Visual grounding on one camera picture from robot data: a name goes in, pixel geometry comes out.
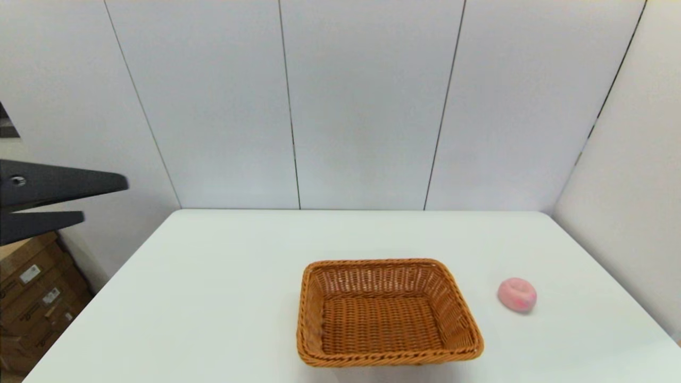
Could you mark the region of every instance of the pink donut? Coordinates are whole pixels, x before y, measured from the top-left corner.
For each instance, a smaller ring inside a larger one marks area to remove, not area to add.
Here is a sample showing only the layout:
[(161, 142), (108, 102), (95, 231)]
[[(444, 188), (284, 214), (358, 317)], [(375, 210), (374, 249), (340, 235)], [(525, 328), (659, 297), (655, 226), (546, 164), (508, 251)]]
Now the pink donut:
[(504, 306), (513, 311), (526, 313), (537, 303), (537, 291), (525, 279), (509, 278), (501, 282), (498, 297)]

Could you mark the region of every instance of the white paneling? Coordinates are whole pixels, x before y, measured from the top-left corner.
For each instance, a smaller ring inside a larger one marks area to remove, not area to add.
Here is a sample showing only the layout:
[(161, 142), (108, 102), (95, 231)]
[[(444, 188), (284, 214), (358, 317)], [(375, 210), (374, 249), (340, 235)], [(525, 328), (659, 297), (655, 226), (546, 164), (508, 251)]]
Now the white paneling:
[(681, 2), (649, 1), (555, 218), (681, 335)]
[(282, 0), (303, 209), (422, 209), (462, 1)]
[(178, 208), (104, 3), (4, 1), (0, 52), (0, 100), (35, 160), (128, 178), (65, 204), (85, 212), (69, 230), (99, 287)]
[(427, 209), (550, 211), (642, 0), (470, 0)]
[(106, 3), (182, 206), (297, 209), (278, 3)]

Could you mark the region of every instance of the basket rim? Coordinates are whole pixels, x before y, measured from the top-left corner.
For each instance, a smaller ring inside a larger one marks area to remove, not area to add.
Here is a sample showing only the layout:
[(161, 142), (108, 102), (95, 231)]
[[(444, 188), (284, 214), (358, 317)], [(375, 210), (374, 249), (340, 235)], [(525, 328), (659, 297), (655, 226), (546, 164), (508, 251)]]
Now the basket rim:
[[(393, 352), (367, 352), (353, 354), (320, 354), (311, 352), (303, 335), (304, 325), (304, 304), (307, 301), (307, 286), (313, 271), (325, 266), (357, 266), (357, 265), (389, 265), (394, 264), (431, 264), (443, 272), (443, 276), (448, 287), (456, 294), (456, 302), (459, 304), (464, 316), (469, 321), (469, 330), (473, 332), (474, 344), (460, 349), (437, 348), (418, 351), (393, 351)], [(356, 365), (391, 365), (391, 360), (408, 358), (408, 361), (401, 361), (400, 365), (422, 364), (422, 363), (442, 363), (447, 361), (465, 361), (477, 358), (484, 350), (484, 340), (480, 329), (475, 322), (473, 314), (468, 307), (461, 291), (454, 280), (454, 276), (449, 269), (440, 261), (432, 258), (398, 258), (398, 259), (372, 259), (372, 260), (321, 260), (308, 264), (303, 272), (302, 286), (300, 289), (300, 305), (298, 308), (298, 329), (296, 331), (298, 344), (298, 354), (300, 358), (312, 366), (324, 366), (327, 363), (334, 363), (335, 367), (356, 366)], [(367, 364), (366, 361), (381, 361), (377, 364)]]

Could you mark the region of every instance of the table surface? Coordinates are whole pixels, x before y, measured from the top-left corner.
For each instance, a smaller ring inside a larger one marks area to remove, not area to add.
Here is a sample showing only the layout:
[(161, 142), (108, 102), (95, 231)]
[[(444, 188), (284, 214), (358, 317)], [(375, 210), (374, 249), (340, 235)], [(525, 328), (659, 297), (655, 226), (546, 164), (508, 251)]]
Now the table surface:
[[(436, 258), (485, 339), (478, 359), (322, 369), (296, 352), (304, 267)], [(496, 298), (538, 292), (529, 315)], [(681, 349), (571, 237), (531, 212), (182, 210), (137, 250), (25, 383), (681, 382)]]

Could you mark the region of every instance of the wicker basket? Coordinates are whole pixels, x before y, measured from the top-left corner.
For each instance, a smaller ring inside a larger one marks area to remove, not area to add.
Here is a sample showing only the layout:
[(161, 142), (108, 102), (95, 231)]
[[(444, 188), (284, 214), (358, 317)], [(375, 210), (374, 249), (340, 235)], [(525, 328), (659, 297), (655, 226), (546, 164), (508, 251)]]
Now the wicker basket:
[(298, 354), (310, 366), (465, 361), (483, 347), (452, 274), (436, 260), (321, 261), (305, 269)]

